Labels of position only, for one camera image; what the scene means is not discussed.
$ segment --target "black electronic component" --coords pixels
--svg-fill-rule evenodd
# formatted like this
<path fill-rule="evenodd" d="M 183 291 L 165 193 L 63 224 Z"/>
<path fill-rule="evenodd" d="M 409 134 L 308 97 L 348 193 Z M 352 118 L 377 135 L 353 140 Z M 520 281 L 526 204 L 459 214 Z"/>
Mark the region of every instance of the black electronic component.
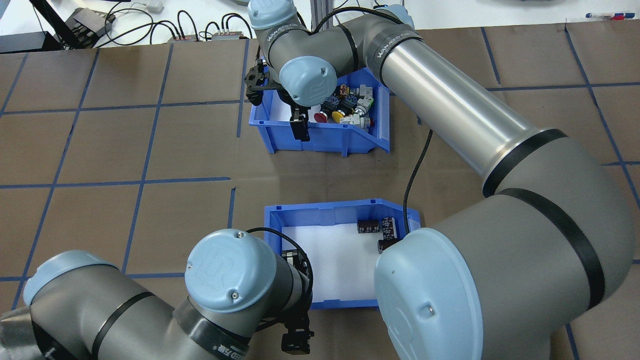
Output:
<path fill-rule="evenodd" d="M 396 220 L 392 217 L 382 219 L 382 239 L 393 240 L 397 237 Z"/>
<path fill-rule="evenodd" d="M 384 250 L 387 250 L 391 245 L 395 245 L 399 241 L 398 239 L 378 240 L 378 254 L 382 254 Z"/>
<path fill-rule="evenodd" d="M 316 122 L 326 122 L 328 114 L 333 113 L 340 104 L 340 99 L 336 96 L 331 95 L 327 97 L 322 105 L 320 106 L 320 112 L 314 114 L 314 119 Z"/>
<path fill-rule="evenodd" d="M 0 37 L 0 54 L 54 50 L 62 50 L 62 45 L 48 31 Z"/>
<path fill-rule="evenodd" d="M 379 233 L 380 222 L 378 220 L 359 220 L 358 234 Z"/>
<path fill-rule="evenodd" d="M 345 115 L 353 113 L 353 109 L 355 109 L 358 104 L 358 97 L 355 95 L 347 95 L 344 99 L 338 104 L 338 110 L 342 111 Z"/>
<path fill-rule="evenodd" d="M 53 27 L 56 34 L 62 38 L 63 43 L 72 49 L 89 49 L 93 47 L 100 39 L 100 36 L 110 30 L 111 24 L 115 20 L 115 15 L 113 14 L 77 8 L 67 21 L 62 21 L 46 0 L 30 1 L 42 17 Z M 85 21 L 86 24 L 77 20 L 76 16 L 78 19 Z"/>

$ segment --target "electrical connector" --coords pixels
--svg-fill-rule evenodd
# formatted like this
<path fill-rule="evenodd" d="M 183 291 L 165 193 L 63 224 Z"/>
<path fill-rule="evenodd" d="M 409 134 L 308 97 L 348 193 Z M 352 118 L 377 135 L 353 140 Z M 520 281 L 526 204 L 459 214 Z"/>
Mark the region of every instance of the electrical connector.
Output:
<path fill-rule="evenodd" d="M 162 1 L 149 1 L 145 6 L 150 13 L 161 13 L 164 10 Z"/>

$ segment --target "silver metal tube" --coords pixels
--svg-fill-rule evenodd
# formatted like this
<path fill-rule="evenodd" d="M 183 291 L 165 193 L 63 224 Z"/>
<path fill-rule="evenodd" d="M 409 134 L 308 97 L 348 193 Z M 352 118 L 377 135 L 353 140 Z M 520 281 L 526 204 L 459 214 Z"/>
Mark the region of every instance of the silver metal tube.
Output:
<path fill-rule="evenodd" d="M 540 131 L 420 40 L 390 52 L 382 80 L 485 178 Z"/>

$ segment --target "black band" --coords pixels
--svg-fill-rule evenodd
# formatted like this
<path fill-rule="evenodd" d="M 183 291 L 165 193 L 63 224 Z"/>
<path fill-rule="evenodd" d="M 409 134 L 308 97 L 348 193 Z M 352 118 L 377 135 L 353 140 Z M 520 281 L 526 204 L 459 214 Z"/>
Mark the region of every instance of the black band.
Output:
<path fill-rule="evenodd" d="M 120 318 L 120 316 L 122 316 L 122 314 L 124 314 L 124 312 L 127 311 L 133 304 L 149 296 L 155 296 L 155 295 L 148 291 L 144 293 L 139 293 L 136 296 L 132 297 L 131 299 L 125 301 L 124 304 L 120 305 L 118 309 L 116 309 L 116 311 L 114 311 L 113 314 L 109 316 L 107 321 L 100 328 L 98 335 L 95 336 L 95 340 L 93 341 L 93 346 L 91 347 L 91 355 L 93 359 L 98 358 L 98 351 L 100 351 L 100 345 L 102 345 L 102 340 L 104 340 L 104 337 L 107 336 L 107 332 L 109 332 L 109 330 L 111 329 L 113 324 L 118 320 L 118 318 Z"/>
<path fill-rule="evenodd" d="M 482 189 L 484 197 L 495 194 L 502 180 L 527 156 L 544 145 L 560 138 L 566 138 L 566 135 L 558 129 L 551 129 L 535 134 L 516 146 L 515 149 L 498 163 L 493 171 L 491 171 L 491 174 L 489 174 L 489 177 L 486 178 Z"/>
<path fill-rule="evenodd" d="M 351 32 L 349 31 L 349 29 L 347 29 L 347 27 L 345 25 L 339 24 L 338 28 L 340 28 L 342 30 L 342 32 L 344 32 L 344 35 L 347 37 L 347 41 L 349 42 L 349 45 L 351 46 L 351 54 L 353 55 L 353 72 L 358 71 L 359 65 L 360 65 L 360 60 L 358 57 L 358 48 L 356 48 L 356 43 L 353 41 L 353 36 L 351 35 Z"/>
<path fill-rule="evenodd" d="M 173 318 L 189 338 L 216 359 L 244 359 L 251 338 L 224 331 L 206 319 L 189 301 L 173 311 Z"/>
<path fill-rule="evenodd" d="M 526 202 L 542 213 L 542 215 L 549 219 L 549 221 L 560 230 L 573 247 L 576 255 L 578 255 L 584 272 L 587 275 L 589 292 L 591 294 L 589 298 L 589 309 L 598 305 L 604 297 L 604 272 L 602 271 L 602 264 L 600 264 L 598 254 L 578 224 L 558 205 L 540 194 L 518 188 L 505 189 L 501 191 L 500 194 Z"/>
<path fill-rule="evenodd" d="M 53 336 L 37 323 L 31 322 L 31 326 L 33 326 L 36 344 L 46 360 L 77 360 L 69 350 L 65 349 L 61 343 L 58 343 Z"/>
<path fill-rule="evenodd" d="M 387 60 L 387 56 L 391 50 L 403 42 L 411 39 L 422 40 L 422 37 L 416 33 L 411 26 L 407 24 L 396 24 L 380 31 L 371 40 L 365 54 L 366 63 L 376 79 L 379 79 L 382 85 L 385 85 L 382 79 L 382 67 Z"/>

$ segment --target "black device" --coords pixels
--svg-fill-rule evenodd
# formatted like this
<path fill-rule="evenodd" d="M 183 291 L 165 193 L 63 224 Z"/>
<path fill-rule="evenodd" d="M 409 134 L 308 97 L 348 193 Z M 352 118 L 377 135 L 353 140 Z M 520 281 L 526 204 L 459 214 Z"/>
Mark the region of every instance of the black device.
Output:
<path fill-rule="evenodd" d="M 382 219 L 382 240 L 378 240 L 378 254 L 382 254 L 382 252 L 391 245 L 399 242 L 400 239 L 397 237 L 395 218 L 388 217 Z"/>
<path fill-rule="evenodd" d="M 62 45 L 48 31 L 0 37 L 0 54 L 55 50 L 62 50 Z"/>
<path fill-rule="evenodd" d="M 377 220 L 359 220 L 358 234 L 379 233 L 380 222 Z"/>
<path fill-rule="evenodd" d="M 71 49 L 92 48 L 100 40 L 101 36 L 111 30 L 113 21 L 116 18 L 115 15 L 111 14 L 106 19 L 105 25 L 107 13 L 96 12 L 87 8 L 77 8 L 67 21 L 63 21 L 46 0 L 29 1 L 53 27 L 56 34 L 61 38 L 63 45 Z"/>

